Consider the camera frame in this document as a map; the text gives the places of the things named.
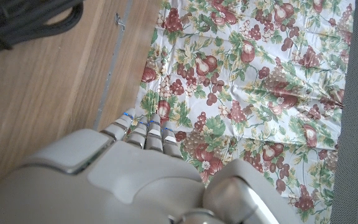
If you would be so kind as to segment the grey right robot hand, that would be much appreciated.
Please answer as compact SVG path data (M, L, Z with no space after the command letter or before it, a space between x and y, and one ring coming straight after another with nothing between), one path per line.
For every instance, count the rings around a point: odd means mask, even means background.
M155 114L130 130L134 116L27 157L0 182L0 223L296 223L248 162L231 161L204 185L171 122Z

